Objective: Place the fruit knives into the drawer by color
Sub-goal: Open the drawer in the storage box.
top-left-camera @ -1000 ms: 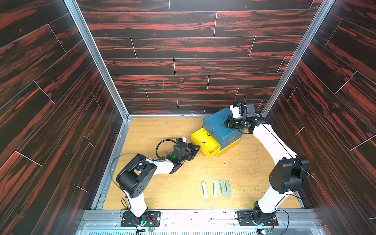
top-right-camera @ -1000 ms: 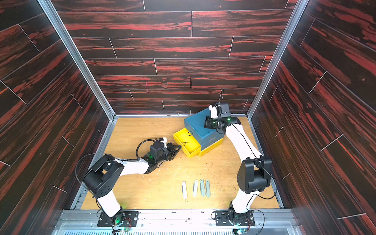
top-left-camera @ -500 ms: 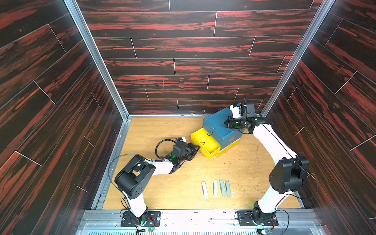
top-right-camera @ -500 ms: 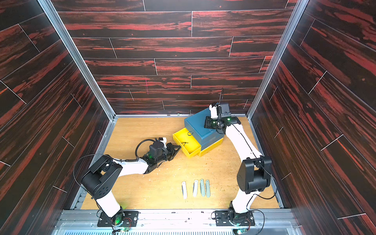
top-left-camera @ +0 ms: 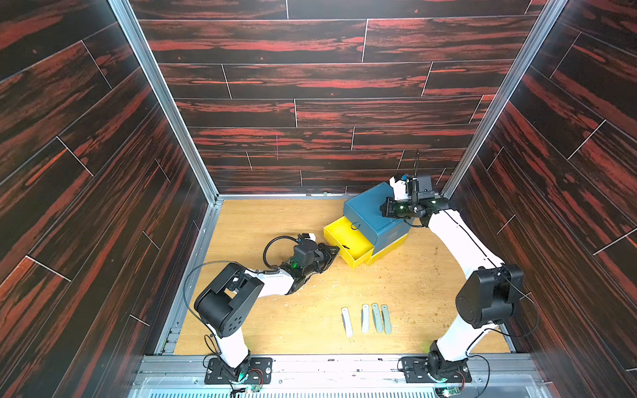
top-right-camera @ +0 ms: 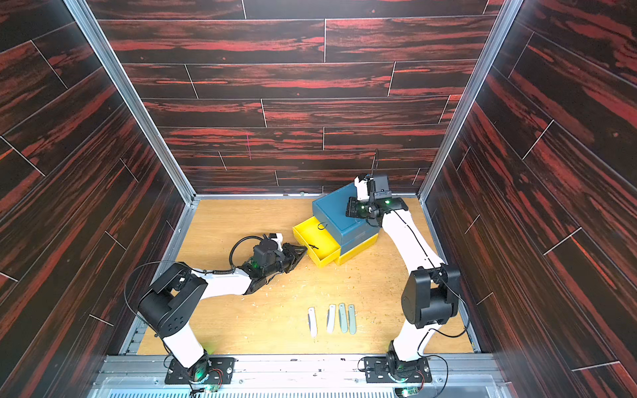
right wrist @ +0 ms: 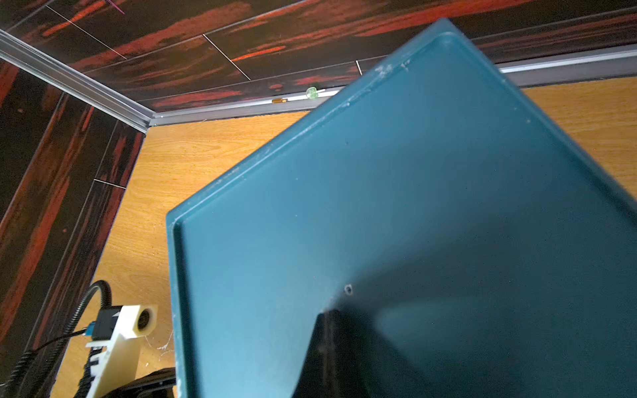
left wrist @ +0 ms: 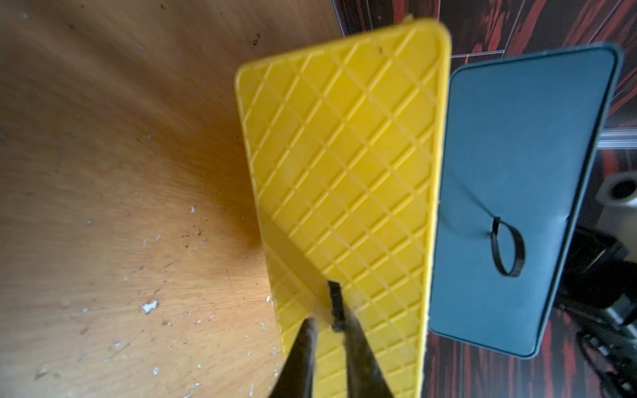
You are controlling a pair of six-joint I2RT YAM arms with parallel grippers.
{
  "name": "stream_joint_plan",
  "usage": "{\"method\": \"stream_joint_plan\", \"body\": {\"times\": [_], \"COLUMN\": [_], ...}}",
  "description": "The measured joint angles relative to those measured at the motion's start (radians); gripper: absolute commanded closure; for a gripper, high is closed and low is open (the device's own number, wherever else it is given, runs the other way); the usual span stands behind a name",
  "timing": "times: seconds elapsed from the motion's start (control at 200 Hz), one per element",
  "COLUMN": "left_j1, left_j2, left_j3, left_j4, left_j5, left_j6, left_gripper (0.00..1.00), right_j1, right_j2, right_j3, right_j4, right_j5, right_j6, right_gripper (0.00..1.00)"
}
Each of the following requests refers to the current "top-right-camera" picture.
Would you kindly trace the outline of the teal yellow drawer cabinet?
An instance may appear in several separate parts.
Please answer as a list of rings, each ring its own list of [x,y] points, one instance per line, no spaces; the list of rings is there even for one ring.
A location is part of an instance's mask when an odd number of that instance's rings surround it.
[[[341,245],[344,263],[374,245],[380,232],[365,220],[345,216],[348,199],[356,195],[356,188],[350,183],[312,202],[313,217],[324,224]]]

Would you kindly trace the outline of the yellow drawer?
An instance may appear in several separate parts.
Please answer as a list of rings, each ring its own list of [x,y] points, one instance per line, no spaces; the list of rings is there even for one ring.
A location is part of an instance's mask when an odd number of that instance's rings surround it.
[[[308,248],[307,255],[318,268],[331,263],[342,265],[341,245],[330,235],[327,227],[316,217],[311,217],[293,227],[295,239]]]

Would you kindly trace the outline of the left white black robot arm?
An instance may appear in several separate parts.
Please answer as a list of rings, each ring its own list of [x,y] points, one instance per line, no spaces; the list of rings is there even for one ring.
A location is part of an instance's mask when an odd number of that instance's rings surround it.
[[[308,248],[283,242],[283,235],[248,235],[231,248],[226,270],[200,270],[174,262],[142,294],[132,308],[128,293],[124,303],[159,337],[187,381],[202,384],[219,373],[207,350],[190,326],[197,306],[206,299],[252,295],[277,275],[288,274],[303,260]]]

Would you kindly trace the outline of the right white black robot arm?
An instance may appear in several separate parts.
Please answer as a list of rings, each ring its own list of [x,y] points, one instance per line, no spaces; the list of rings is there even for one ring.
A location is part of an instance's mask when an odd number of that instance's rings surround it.
[[[447,265],[428,245],[401,198],[373,202],[350,197],[346,216],[376,222],[406,265],[408,279],[401,294],[406,321],[389,344],[386,373],[397,382],[416,375],[424,379],[428,367],[424,347],[460,309],[460,270]]]

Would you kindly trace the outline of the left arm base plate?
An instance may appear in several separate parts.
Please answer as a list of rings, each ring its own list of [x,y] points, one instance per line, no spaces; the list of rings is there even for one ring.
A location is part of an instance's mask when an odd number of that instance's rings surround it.
[[[169,365],[164,383],[184,386],[221,386],[230,384],[236,359],[232,357],[208,357],[186,368],[177,359]]]

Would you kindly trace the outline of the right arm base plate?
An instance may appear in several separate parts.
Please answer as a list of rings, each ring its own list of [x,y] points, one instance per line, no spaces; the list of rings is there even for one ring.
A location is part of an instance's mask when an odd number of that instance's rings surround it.
[[[392,355],[367,356],[359,360],[361,371],[368,384],[381,383],[431,383],[431,368],[426,358],[401,361]]]

